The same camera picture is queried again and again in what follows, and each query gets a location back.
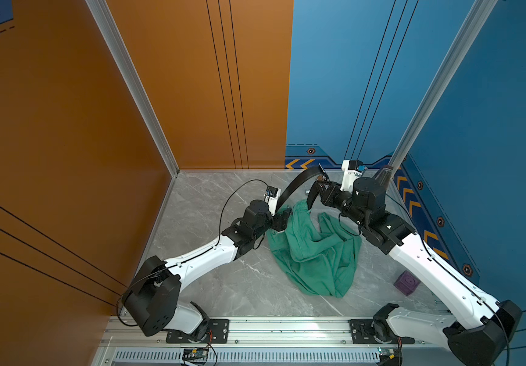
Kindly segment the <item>black belt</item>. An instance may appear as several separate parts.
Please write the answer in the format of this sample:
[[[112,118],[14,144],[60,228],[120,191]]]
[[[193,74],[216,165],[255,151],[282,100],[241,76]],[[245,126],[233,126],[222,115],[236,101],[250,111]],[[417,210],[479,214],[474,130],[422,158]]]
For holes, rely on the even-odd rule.
[[[279,211],[279,209],[283,206],[283,204],[286,203],[288,198],[304,183],[309,181],[310,179],[315,178],[318,180],[320,178],[320,181],[328,181],[328,173],[322,168],[322,166],[314,166],[312,168],[308,168],[304,171],[302,171],[293,181],[291,181],[288,186],[282,190],[281,195],[277,199],[276,203],[276,211]]]

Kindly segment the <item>green trousers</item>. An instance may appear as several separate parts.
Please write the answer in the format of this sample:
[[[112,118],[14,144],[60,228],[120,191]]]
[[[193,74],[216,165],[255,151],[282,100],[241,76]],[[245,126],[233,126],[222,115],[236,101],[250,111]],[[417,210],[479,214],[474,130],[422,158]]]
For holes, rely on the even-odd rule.
[[[270,231],[269,247],[279,268],[310,296],[342,298],[354,282],[362,236],[328,213],[311,218],[307,202],[292,207],[287,228]]]

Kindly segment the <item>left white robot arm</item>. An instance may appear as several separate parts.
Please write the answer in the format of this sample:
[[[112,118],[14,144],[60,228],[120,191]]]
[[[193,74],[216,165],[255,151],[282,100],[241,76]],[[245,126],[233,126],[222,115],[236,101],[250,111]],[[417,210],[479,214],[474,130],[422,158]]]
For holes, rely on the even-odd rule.
[[[276,213],[267,202],[253,200],[212,242],[183,256],[145,260],[120,303],[146,336],[177,331],[196,341],[208,337],[211,318],[195,302],[180,302],[180,294],[205,274],[253,250],[267,231],[285,230],[291,212],[285,208]]]

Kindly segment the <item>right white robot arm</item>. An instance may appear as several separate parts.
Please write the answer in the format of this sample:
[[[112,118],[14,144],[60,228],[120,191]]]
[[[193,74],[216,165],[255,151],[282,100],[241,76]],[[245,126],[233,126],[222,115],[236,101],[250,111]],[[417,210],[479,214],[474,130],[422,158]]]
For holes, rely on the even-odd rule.
[[[373,319],[376,339],[397,343],[412,338],[444,347],[465,365],[491,365],[510,341],[521,319],[512,301],[498,301],[441,258],[403,218],[386,210],[386,189],[372,177],[356,178],[349,188],[319,176],[308,196],[319,198],[357,224],[360,234],[403,265],[447,307],[449,314],[410,311],[395,303]]]

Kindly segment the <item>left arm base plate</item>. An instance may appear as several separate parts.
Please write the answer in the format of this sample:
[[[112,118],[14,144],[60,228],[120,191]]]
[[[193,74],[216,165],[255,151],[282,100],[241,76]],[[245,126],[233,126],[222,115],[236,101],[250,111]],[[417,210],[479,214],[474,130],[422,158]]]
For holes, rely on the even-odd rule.
[[[204,320],[194,332],[189,334],[174,330],[168,332],[166,343],[168,344],[191,344],[209,343],[226,344],[229,335],[228,319],[209,319]]]

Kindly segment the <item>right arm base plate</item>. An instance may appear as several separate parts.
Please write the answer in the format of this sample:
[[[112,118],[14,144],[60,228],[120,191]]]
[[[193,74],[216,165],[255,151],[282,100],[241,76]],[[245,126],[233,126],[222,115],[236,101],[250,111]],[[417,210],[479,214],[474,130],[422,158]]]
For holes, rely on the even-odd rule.
[[[398,337],[384,322],[373,319],[353,319],[348,321],[354,344],[385,345],[398,343]]]

